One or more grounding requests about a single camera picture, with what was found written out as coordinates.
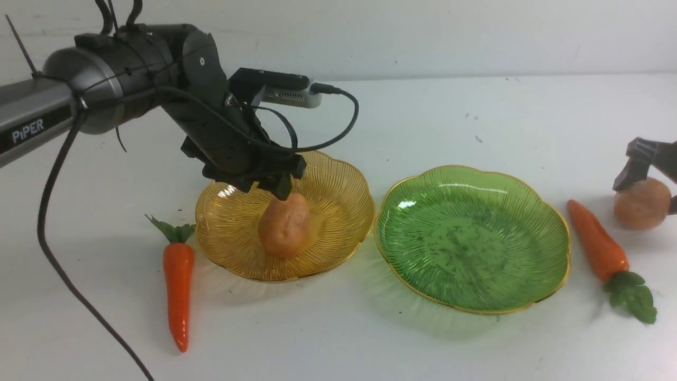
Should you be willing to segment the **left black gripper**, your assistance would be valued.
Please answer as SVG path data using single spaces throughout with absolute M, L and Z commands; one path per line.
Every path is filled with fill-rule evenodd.
M 186 134 L 184 154 L 203 162 L 203 176 L 241 192 L 252 188 L 286 201 L 292 182 L 307 162 L 299 153 L 271 141 L 251 105 L 235 99 L 225 75 L 201 84 L 162 86 L 162 108 Z

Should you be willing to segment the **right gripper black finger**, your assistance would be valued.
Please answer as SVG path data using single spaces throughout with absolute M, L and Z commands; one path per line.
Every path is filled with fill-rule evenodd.
M 628 144 L 626 156 L 628 161 L 614 181 L 612 190 L 621 192 L 646 180 L 651 167 L 676 183 L 675 141 L 660 142 L 638 137 Z

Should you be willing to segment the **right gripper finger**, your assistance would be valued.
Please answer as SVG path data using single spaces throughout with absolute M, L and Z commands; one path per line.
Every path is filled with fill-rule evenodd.
M 671 197 L 669 209 L 668 209 L 668 214 L 669 215 L 676 215 L 677 214 L 677 195 L 674 195 L 673 197 Z

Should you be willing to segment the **left silver black robot arm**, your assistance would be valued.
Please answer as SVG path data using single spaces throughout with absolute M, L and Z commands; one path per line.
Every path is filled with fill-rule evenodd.
M 2 86 L 2 166 L 72 127 L 109 132 L 161 108 L 183 130 L 181 151 L 203 176 L 285 200 L 305 159 L 266 140 L 253 106 L 233 92 L 210 34 L 189 24 L 81 34 L 31 79 Z

